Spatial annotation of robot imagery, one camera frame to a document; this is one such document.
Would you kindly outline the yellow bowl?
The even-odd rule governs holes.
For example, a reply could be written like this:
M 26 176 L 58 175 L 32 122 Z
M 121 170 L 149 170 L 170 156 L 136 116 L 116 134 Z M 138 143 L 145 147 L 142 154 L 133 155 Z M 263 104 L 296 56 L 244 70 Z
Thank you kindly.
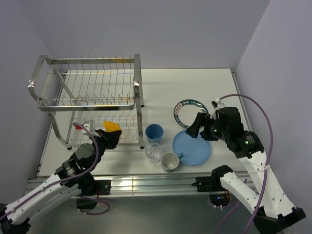
M 104 124 L 105 131 L 107 132 L 121 131 L 121 127 L 119 126 L 118 123 L 114 123 L 111 121 L 104 121 L 103 124 Z

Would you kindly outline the tall blue plastic cup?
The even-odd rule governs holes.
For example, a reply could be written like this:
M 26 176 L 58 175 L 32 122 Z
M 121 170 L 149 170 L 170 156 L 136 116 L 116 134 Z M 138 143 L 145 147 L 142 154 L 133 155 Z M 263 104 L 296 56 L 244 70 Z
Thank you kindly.
M 163 128 L 158 124 L 150 124 L 146 130 L 145 134 L 148 142 L 161 144 L 161 140 L 164 134 Z

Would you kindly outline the clear drinking glass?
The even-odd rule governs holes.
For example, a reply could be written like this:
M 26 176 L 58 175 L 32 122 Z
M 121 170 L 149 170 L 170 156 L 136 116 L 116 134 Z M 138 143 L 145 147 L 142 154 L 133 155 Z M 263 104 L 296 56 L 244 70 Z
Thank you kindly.
M 158 163 L 163 155 L 163 149 L 158 143 L 150 143 L 145 147 L 145 154 L 151 163 Z

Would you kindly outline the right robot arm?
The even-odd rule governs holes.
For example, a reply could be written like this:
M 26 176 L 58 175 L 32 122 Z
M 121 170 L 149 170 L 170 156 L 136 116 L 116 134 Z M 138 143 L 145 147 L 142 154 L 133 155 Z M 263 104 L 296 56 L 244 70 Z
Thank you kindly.
M 227 148 L 247 170 L 257 191 L 243 183 L 233 170 L 222 165 L 212 170 L 210 186 L 228 190 L 254 215 L 252 219 L 261 234 L 277 234 L 306 217 L 286 196 L 272 169 L 266 164 L 267 155 L 259 137 L 244 130 L 235 107 L 215 110 L 215 116 L 197 113 L 186 134 L 195 138 L 226 143 Z

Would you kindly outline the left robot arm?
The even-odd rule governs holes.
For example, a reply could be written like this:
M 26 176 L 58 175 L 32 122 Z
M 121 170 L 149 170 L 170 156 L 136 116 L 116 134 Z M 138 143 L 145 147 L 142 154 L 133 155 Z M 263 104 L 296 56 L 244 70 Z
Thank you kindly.
M 83 132 L 92 140 L 84 143 L 68 160 L 56 169 L 41 185 L 9 204 L 0 205 L 0 229 L 4 234 L 25 234 L 34 217 L 44 214 L 62 202 L 94 191 L 92 170 L 101 161 L 106 150 L 117 147 L 121 129 L 90 132 L 84 125 Z

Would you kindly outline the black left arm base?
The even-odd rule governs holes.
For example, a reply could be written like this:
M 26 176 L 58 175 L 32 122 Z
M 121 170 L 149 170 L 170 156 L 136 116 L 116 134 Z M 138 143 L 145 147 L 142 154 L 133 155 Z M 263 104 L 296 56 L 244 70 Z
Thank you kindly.
M 76 198 L 77 209 L 88 215 L 100 215 L 101 213 L 106 213 L 110 209 L 108 202 L 100 198 L 101 195 L 107 196 L 110 194 L 111 190 L 111 180 L 96 180 L 90 189 L 83 191 Z M 92 213 L 98 204 L 106 205 L 106 209 L 100 213 Z

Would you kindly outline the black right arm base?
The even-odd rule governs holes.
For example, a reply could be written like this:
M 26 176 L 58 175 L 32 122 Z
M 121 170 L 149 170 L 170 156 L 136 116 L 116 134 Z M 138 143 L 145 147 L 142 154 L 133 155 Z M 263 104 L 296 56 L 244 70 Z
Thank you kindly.
M 230 203 L 230 192 L 221 187 L 220 180 L 214 176 L 198 176 L 192 183 L 198 193 L 208 193 L 209 201 L 213 207 L 224 208 Z

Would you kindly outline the stainless steel dish rack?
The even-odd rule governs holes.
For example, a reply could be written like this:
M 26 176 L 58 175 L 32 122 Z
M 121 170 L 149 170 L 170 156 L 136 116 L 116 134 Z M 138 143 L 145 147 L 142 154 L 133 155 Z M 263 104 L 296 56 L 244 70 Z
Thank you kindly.
M 120 143 L 144 148 L 144 107 L 140 55 L 108 58 L 39 56 L 28 84 L 37 107 L 51 121 L 57 140 L 68 150 L 87 142 L 75 123 L 90 131 L 117 123 Z

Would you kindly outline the blue plate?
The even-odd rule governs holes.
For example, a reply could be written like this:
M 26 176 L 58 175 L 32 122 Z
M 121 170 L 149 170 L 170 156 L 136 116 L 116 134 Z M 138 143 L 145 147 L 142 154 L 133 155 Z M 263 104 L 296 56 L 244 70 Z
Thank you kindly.
M 183 154 L 180 161 L 189 166 L 203 164 L 210 158 L 212 151 L 209 141 L 203 140 L 200 135 L 192 138 L 185 130 L 174 137 L 172 148 L 176 155 Z

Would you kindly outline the white plate green rim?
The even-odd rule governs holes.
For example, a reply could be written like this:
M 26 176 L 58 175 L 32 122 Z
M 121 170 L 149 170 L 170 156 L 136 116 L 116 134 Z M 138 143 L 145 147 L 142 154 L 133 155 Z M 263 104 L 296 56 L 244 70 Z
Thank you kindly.
M 208 109 L 198 100 L 185 99 L 174 107 L 173 116 L 178 125 L 187 129 L 192 125 L 198 112 L 207 114 Z

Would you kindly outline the blue mug white inside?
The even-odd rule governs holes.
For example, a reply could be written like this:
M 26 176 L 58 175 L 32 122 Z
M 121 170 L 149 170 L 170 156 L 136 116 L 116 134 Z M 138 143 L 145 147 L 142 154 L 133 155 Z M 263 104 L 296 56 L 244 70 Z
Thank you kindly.
M 176 155 L 175 153 L 165 153 L 161 157 L 161 167 L 165 172 L 174 171 L 180 164 L 180 160 L 183 158 L 184 154 L 180 153 Z

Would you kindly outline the aluminium mounting rail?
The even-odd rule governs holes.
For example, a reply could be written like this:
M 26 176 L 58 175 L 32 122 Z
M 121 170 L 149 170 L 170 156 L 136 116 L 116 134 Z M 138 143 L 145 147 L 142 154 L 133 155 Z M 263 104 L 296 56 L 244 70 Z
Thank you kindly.
M 198 176 L 211 173 L 161 173 L 146 175 L 94 175 L 95 180 L 111 180 L 110 194 L 100 197 L 196 195 L 192 186 Z

